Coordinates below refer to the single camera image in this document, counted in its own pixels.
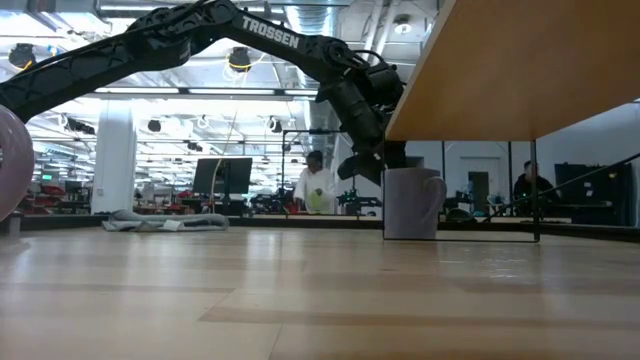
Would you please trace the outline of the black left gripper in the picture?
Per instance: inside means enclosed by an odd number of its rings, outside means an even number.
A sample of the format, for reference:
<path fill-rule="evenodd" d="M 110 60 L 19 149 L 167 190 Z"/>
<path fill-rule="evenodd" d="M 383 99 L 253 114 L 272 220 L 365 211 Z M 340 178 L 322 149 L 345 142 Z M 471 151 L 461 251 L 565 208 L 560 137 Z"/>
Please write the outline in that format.
<path fill-rule="evenodd" d="M 317 101 L 328 101 L 337 115 L 341 128 L 352 142 L 355 154 L 345 159 L 337 168 L 341 180 L 362 176 L 380 186 L 384 161 L 379 153 L 373 153 L 382 142 L 382 128 L 378 116 L 369 106 L 356 85 L 349 80 L 337 80 L 320 85 Z M 406 167 L 406 143 L 386 141 L 384 160 L 388 169 Z"/>

